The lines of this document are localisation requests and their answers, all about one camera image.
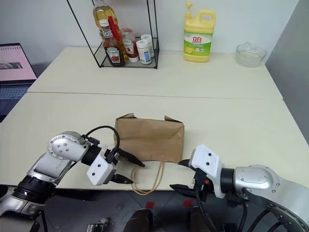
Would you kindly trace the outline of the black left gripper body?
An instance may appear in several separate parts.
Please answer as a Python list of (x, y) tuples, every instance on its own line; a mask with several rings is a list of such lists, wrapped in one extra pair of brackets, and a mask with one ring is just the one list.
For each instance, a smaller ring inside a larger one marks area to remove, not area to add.
[(105, 161), (109, 164), (117, 165), (119, 158), (119, 148), (113, 148), (112, 150), (106, 149), (104, 157)]

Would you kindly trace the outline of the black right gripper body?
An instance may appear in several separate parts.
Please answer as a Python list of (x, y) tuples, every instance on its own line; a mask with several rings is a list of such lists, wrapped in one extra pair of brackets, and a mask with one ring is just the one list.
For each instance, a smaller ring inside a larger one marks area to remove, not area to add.
[(213, 192), (213, 183), (207, 177), (207, 174), (200, 169), (192, 168), (195, 171), (194, 175), (194, 187), (193, 187), (193, 197), (200, 197), (201, 201), (206, 202), (208, 193)]

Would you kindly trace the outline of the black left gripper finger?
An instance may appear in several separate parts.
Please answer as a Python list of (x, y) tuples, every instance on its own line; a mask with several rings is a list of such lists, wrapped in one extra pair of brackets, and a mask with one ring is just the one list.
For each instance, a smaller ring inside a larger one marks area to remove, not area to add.
[(123, 175), (115, 174), (112, 177), (112, 181), (117, 184), (133, 184), (133, 181)]
[(124, 150), (122, 150), (122, 149), (118, 149), (118, 150), (117, 150), (117, 153), (118, 153), (121, 157), (126, 158), (129, 162), (131, 162), (131, 163), (133, 163), (133, 164), (136, 164), (136, 165), (138, 165), (138, 166), (140, 166), (140, 167), (144, 167), (144, 166), (145, 166), (145, 164), (142, 163), (141, 160), (139, 160), (137, 157), (135, 157), (134, 155), (132, 155), (132, 154), (129, 153), (129, 152), (126, 152), (126, 151), (124, 151)]

